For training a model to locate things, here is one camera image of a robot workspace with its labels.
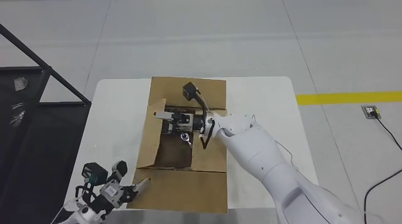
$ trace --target yellow stripe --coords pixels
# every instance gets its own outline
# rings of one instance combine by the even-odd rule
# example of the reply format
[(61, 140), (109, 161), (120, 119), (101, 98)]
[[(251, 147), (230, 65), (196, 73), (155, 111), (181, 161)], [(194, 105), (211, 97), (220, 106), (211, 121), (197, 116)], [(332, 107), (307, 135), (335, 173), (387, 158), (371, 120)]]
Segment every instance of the yellow stripe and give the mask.
[(298, 105), (402, 102), (402, 92), (352, 92), (296, 95)]

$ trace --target gray floor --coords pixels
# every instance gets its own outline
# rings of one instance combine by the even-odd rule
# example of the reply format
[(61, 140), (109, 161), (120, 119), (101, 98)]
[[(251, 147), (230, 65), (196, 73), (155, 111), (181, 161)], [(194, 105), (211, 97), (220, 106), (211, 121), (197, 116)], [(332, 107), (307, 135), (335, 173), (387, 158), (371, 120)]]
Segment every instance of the gray floor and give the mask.
[[(402, 90), (400, 14), (402, 0), (0, 0), (0, 22), (90, 99), (99, 80), (157, 75), (287, 76), (297, 94)], [(0, 66), (31, 64), (2, 38), (0, 49)], [(42, 101), (70, 99), (52, 82)], [(376, 105), (402, 141), (402, 105)], [(320, 185), (362, 211), (402, 154), (359, 104), (300, 112)], [(400, 223), (401, 183), (373, 191), (369, 211)], [(124, 211), (109, 221), (276, 223), (273, 213)]]

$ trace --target table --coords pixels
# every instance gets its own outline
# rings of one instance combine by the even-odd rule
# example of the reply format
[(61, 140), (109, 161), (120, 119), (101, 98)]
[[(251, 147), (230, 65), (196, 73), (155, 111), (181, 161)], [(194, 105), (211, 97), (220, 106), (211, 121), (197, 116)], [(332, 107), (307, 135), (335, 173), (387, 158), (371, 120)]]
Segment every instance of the table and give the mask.
[[(227, 81), (228, 113), (254, 114), (256, 120), (290, 152), (293, 162), (313, 183), (317, 182), (302, 119), (291, 81), (287, 77), (213, 78)], [(101, 80), (96, 88), (65, 201), (83, 184), (85, 163), (97, 162), (111, 171), (124, 160), (128, 173), (121, 184), (131, 184), (141, 143), (148, 104), (150, 78)], [(288, 160), (290, 155), (282, 150)], [(263, 185), (227, 153), (228, 208), (274, 208)]]

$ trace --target electrical socket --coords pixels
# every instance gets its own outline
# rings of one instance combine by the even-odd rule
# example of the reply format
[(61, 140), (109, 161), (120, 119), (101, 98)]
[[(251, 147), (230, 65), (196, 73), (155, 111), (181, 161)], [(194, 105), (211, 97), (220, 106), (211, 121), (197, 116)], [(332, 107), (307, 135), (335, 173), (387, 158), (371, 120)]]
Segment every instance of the electrical socket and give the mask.
[(376, 119), (375, 116), (371, 116), (370, 112), (376, 111), (378, 115), (378, 119), (381, 119), (381, 115), (379, 115), (379, 111), (375, 105), (362, 105), (362, 110), (366, 119)]

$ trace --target open cardboard box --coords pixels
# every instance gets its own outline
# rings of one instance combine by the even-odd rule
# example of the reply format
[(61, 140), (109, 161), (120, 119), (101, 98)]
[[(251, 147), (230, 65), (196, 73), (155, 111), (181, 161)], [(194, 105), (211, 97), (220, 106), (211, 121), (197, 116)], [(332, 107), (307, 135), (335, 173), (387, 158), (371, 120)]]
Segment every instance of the open cardboard box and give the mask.
[(203, 149), (196, 132), (191, 149), (181, 139), (161, 134), (162, 120), (154, 116), (165, 107), (201, 111), (195, 100), (183, 96), (188, 82), (199, 88), (210, 110), (225, 113), (226, 81), (153, 77), (133, 183), (151, 181), (127, 208), (227, 213), (226, 147), (211, 139)]

